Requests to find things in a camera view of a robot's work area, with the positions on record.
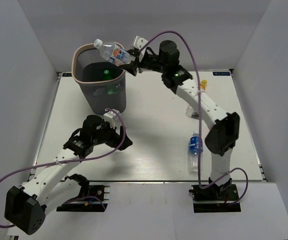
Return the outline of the clear bottle black label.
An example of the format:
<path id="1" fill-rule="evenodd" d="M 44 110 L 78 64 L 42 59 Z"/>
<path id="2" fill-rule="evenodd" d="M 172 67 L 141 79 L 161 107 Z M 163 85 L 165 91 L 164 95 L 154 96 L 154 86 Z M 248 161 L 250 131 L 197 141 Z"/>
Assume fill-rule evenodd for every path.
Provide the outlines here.
<path id="1" fill-rule="evenodd" d="M 185 114 L 189 117 L 189 118 L 198 118 L 199 114 L 194 110 L 193 107 L 191 107 L 190 105 L 187 106 L 186 112 Z"/>

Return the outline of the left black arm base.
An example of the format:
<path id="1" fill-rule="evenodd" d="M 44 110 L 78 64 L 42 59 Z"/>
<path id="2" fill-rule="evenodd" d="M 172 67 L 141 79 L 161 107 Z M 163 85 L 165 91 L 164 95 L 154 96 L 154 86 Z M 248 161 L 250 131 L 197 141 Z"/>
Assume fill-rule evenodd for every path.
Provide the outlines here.
<path id="1" fill-rule="evenodd" d="M 56 208 L 57 212 L 104 213 L 109 204 L 110 186 L 89 184 L 79 194 Z"/>

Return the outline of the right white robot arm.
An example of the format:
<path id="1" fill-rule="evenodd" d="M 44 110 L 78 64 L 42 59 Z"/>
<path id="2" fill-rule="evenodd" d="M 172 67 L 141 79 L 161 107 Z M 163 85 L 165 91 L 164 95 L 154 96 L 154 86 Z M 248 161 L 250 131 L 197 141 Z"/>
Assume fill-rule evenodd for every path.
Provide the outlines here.
<path id="1" fill-rule="evenodd" d="M 211 173 L 208 179 L 210 195 L 220 200 L 232 184 L 230 162 L 236 140 L 239 138 L 240 116 L 218 106 L 204 91 L 198 89 L 193 76 L 180 65 L 180 52 L 175 42 L 164 40 L 155 54 L 148 41 L 136 36 L 128 50 L 134 59 L 122 69 L 136 76 L 139 70 L 161 73 L 164 85 L 187 102 L 207 125 L 209 132 L 204 145 L 211 153 Z"/>

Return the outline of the green plastic bottle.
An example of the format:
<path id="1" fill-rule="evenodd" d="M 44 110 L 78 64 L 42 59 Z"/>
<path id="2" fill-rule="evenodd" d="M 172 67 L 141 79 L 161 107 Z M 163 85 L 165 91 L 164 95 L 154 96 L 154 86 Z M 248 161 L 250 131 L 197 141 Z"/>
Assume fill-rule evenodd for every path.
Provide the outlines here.
<path id="1" fill-rule="evenodd" d="M 117 93 L 117 91 L 116 91 L 115 83 L 113 81 L 111 81 L 111 80 L 113 80 L 113 76 L 112 76 L 110 70 L 105 69 L 103 71 L 102 79 L 104 81 L 110 81 L 108 84 L 105 84 L 103 86 L 104 93 L 106 95 L 115 95 Z"/>

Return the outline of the clear bottle orange blue label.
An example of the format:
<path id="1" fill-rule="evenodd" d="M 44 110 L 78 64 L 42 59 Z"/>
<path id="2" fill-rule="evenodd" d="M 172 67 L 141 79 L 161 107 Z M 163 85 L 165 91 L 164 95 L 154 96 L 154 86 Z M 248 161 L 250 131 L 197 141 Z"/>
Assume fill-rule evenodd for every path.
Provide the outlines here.
<path id="1" fill-rule="evenodd" d="M 115 42 L 103 42 L 96 39 L 93 46 L 99 50 L 100 55 L 108 62 L 116 65 L 128 65 L 135 60 L 135 57 L 124 50 Z"/>

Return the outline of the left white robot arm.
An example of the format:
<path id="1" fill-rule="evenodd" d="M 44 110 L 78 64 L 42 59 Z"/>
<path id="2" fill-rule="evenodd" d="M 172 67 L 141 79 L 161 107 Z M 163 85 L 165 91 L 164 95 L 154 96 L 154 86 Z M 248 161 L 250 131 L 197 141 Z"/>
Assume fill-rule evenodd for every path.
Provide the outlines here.
<path id="1" fill-rule="evenodd" d="M 7 192 L 4 217 L 32 235 L 46 216 L 62 205 L 83 200 L 102 204 L 96 192 L 91 191 L 86 177 L 68 174 L 83 161 L 92 160 L 90 154 L 98 145 L 123 151 L 132 144 L 118 110 L 108 108 L 103 117 L 87 116 L 53 161 L 43 164 L 43 169 L 33 179 Z"/>

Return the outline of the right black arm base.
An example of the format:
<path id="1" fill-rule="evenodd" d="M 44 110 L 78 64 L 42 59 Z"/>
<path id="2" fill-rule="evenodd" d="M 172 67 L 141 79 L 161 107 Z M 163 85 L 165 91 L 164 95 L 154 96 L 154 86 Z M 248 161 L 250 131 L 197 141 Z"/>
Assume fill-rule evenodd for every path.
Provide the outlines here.
<path id="1" fill-rule="evenodd" d="M 201 189 L 199 185 L 192 185 L 188 190 L 192 196 L 194 213 L 238 213 L 241 212 L 238 189 L 232 184 L 220 195 L 213 186 Z"/>

